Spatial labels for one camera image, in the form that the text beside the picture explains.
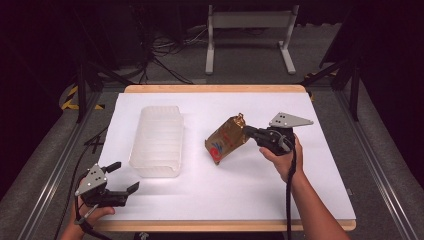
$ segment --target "metal stand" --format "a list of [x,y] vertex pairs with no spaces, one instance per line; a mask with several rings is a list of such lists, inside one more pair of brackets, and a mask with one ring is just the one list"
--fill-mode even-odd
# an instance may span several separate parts
[[295,74],[296,70],[290,57],[288,46],[293,32],[299,5],[295,5],[291,11],[278,12],[213,12],[209,5],[208,17],[208,52],[206,56],[205,73],[213,73],[213,61],[215,55],[215,43],[213,40],[214,28],[286,28],[284,41],[279,41],[278,46],[283,55],[284,62],[289,74]]

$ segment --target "cable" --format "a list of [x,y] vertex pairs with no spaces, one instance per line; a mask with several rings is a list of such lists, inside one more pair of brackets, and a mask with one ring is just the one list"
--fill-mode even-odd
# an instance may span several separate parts
[[182,75],[180,75],[179,73],[175,72],[174,70],[168,69],[161,61],[159,61],[156,57],[153,58],[153,63],[164,68],[165,70],[167,70],[172,76],[174,76],[176,79],[178,79],[179,81],[183,82],[183,83],[187,83],[187,84],[194,84],[192,81],[190,81],[189,79],[183,77]]
[[108,128],[109,126],[107,126],[107,127],[105,127],[102,131],[100,131],[98,134],[96,134],[96,136],[94,136],[93,138],[91,138],[90,140],[88,140],[87,142],[85,142],[84,143],[84,145],[87,145],[87,147],[85,147],[85,149],[83,150],[83,152],[81,153],[81,155],[80,155],[80,157],[79,157],[79,159],[78,159],[78,161],[77,161],[77,164],[76,164],[76,166],[75,166],[75,168],[74,168],[74,172],[73,172],[73,174],[72,174],[72,179],[71,179],[71,184],[70,184],[70,187],[69,187],[69,190],[68,190],[68,195],[67,195],[67,201],[66,201],[66,204],[65,204],[65,207],[63,208],[63,211],[62,211],[62,216],[61,216],[61,218],[60,218],[60,221],[59,221],[59,224],[58,224],[58,226],[57,226],[57,228],[56,228],[56,233],[55,233],[55,235],[54,235],[54,239],[57,239],[57,237],[58,237],[58,235],[59,235],[59,232],[60,232],[60,228],[61,228],[61,226],[62,226],[62,223],[63,223],[63,219],[64,219],[64,217],[65,217],[65,215],[66,215],[66,210],[68,209],[68,206],[69,206],[69,198],[70,198],[70,196],[71,196],[71,192],[72,192],[72,189],[73,189],[73,185],[74,185],[74,181],[75,181],[75,175],[76,175],[76,173],[77,173],[77,170],[78,170],[78,166],[79,166],[79,164],[80,164],[80,162],[81,162],[81,159],[82,159],[82,157],[84,156],[84,154],[85,154],[85,152],[87,152],[87,150],[88,150],[88,148],[91,146],[91,144],[94,142],[94,141],[96,141],[96,139],[104,132],[104,131],[106,131],[106,129]]
[[290,145],[289,147],[293,149],[293,158],[290,165],[287,186],[286,186],[286,216],[287,216],[287,239],[291,240],[291,185],[293,180],[293,175],[296,173],[296,162],[297,154],[296,148],[290,141],[285,141],[286,144]]

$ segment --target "transparent container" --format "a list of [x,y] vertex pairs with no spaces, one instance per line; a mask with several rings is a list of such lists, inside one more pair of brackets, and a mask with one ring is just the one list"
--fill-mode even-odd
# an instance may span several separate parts
[[184,119],[177,106],[149,106],[141,110],[129,160],[141,177],[180,174]]

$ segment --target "wooden table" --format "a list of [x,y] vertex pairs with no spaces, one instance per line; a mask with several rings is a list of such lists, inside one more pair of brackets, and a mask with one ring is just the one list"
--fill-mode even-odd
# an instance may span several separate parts
[[[132,85],[126,88],[124,94],[211,93],[211,92],[212,93],[214,92],[218,92],[218,93],[232,93],[232,92],[305,93],[305,89],[300,85]],[[346,231],[353,230],[356,227],[355,219],[340,219],[338,220],[338,222]],[[107,220],[99,221],[95,226],[97,231],[143,231],[143,232],[286,231],[286,227],[287,226],[286,226],[285,220],[175,220],[175,219],[174,220],[107,219]],[[294,231],[303,230],[300,220],[292,219],[292,230]]]

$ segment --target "white paper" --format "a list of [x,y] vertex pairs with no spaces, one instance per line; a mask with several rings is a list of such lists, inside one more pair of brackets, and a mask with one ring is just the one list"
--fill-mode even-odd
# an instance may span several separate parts
[[[181,173],[176,178],[141,178],[128,164],[141,109],[178,106],[184,117]],[[216,166],[204,146],[228,118],[266,128],[278,113],[314,121],[295,127],[304,150],[304,170],[336,219],[355,219],[350,200],[307,93],[124,93],[116,103],[100,166],[121,161],[107,175],[107,188],[125,190],[140,181],[125,207],[105,220],[282,220],[286,184],[254,140]],[[292,200],[292,219],[299,213]]]

